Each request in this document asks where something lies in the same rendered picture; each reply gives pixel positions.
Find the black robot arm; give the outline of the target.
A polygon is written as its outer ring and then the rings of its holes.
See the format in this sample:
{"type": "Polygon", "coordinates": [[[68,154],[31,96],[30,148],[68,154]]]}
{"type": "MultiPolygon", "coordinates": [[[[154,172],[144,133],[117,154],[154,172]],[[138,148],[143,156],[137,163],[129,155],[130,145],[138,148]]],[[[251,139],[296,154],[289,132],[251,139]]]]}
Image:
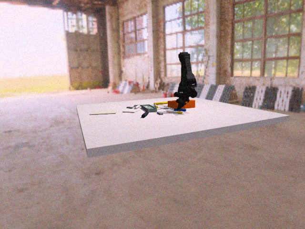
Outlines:
{"type": "Polygon", "coordinates": [[[188,52],[180,52],[178,58],[181,63],[181,82],[179,83],[178,92],[174,93],[174,97],[181,99],[182,92],[185,91],[191,98],[195,98],[197,92],[194,87],[196,87],[197,83],[191,69],[190,54],[188,52]]]}

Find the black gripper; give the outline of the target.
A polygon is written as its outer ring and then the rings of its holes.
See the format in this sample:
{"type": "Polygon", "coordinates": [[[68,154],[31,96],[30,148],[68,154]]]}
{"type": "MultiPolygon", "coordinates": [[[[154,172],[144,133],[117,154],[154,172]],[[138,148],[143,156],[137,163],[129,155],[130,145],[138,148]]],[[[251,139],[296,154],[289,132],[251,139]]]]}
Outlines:
{"type": "Polygon", "coordinates": [[[181,99],[178,98],[176,100],[176,102],[178,103],[177,110],[181,109],[183,106],[185,106],[187,104],[186,102],[190,101],[189,97],[190,97],[190,95],[184,91],[181,99]]]}

